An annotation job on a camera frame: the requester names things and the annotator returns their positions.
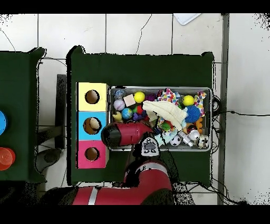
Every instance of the gray bin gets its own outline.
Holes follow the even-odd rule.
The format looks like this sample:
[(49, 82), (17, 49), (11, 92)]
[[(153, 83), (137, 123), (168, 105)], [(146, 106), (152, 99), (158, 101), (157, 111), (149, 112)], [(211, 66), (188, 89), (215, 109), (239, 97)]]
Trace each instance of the gray bin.
[[(151, 93), (157, 93), (159, 90), (164, 90), (166, 88), (170, 88), (172, 92), (179, 92), (181, 95), (191, 95), (195, 96), (196, 93), (204, 91), (206, 93), (206, 98), (204, 99), (204, 111), (205, 116), (202, 118), (202, 134), (209, 136), (209, 147), (199, 149), (196, 145), (193, 147), (189, 147), (188, 145), (181, 143), (178, 146), (171, 146), (169, 143), (164, 146), (160, 146), (161, 151), (165, 151), (169, 149), (172, 152), (205, 152), (211, 149), (212, 146), (212, 99), (213, 99), (213, 93), (212, 90), (208, 87), (140, 87), (140, 86), (126, 86), (126, 87), (111, 87), (108, 91), (108, 105), (109, 105), (109, 111), (108, 111), (108, 123), (113, 122), (112, 114), (115, 114), (115, 109), (113, 107), (114, 102), (114, 93), (118, 89), (124, 89), (127, 95), (134, 94), (137, 91), (142, 91), (146, 95)], [(130, 151), (131, 145), (128, 146), (120, 146), (120, 147), (114, 147), (111, 148), (112, 151)]]

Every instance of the shape sorter box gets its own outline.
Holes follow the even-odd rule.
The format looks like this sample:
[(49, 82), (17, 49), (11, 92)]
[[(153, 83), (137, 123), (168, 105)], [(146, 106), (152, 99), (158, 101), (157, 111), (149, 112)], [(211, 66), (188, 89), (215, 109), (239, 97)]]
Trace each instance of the shape sorter box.
[[(79, 113), (77, 140), (101, 140), (101, 131), (107, 125), (107, 113), (87, 111), (79, 111), (77, 113)], [(84, 130), (88, 118), (95, 118), (99, 122), (100, 128), (95, 134), (88, 134)]]
[[(97, 157), (91, 161), (86, 157), (87, 150), (95, 149)], [(109, 160), (109, 150), (102, 141), (79, 141), (78, 142), (78, 169), (105, 168)]]
[(107, 111), (108, 85), (106, 83), (78, 83), (78, 104), (79, 111)]

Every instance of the circular hole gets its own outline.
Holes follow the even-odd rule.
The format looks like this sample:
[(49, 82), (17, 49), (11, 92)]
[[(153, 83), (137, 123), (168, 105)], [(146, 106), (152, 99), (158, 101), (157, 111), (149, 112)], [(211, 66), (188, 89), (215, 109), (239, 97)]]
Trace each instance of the circular hole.
[(88, 148), (85, 151), (85, 157), (90, 161), (95, 161), (99, 158), (99, 151), (94, 147)]
[(89, 90), (85, 94), (85, 101), (88, 102), (88, 104), (96, 104), (99, 101), (99, 93), (95, 90)]
[(87, 134), (95, 135), (101, 129), (101, 122), (95, 117), (89, 117), (84, 121), (83, 129)]

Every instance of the wooden block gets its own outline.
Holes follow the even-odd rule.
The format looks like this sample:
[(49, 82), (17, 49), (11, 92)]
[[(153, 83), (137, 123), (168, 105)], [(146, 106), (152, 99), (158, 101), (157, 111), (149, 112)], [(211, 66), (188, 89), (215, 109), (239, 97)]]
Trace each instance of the wooden block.
[(127, 107), (134, 105), (136, 103), (134, 100), (133, 94), (130, 94), (126, 97), (123, 97), (123, 100), (124, 100)]
[(78, 83), (79, 111), (107, 111), (108, 85), (105, 83)]
[(102, 141), (78, 142), (78, 169), (105, 168), (109, 160), (109, 150)]
[(107, 124), (106, 112), (80, 111), (78, 131), (79, 140), (101, 140), (101, 131)]

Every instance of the green table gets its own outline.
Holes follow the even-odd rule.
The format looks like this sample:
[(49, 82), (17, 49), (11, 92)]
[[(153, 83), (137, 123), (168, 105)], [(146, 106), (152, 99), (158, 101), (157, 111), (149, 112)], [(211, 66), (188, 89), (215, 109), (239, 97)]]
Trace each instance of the green table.
[[(67, 96), (71, 116), (71, 129), (67, 127), (68, 183), (122, 182), (124, 166), (129, 152), (110, 152), (104, 169), (76, 169), (76, 82), (102, 82), (109, 86), (183, 86), (212, 87), (211, 52), (202, 55), (116, 55), (85, 54), (81, 46), (75, 46), (67, 55)], [(210, 184), (210, 151), (172, 152), (181, 181)]]
[(0, 110), (8, 127), (0, 135), (0, 147), (16, 154), (14, 164), (0, 171), (0, 181), (45, 182), (34, 167), (37, 139), (37, 65), (45, 49), (29, 53), (0, 52)]

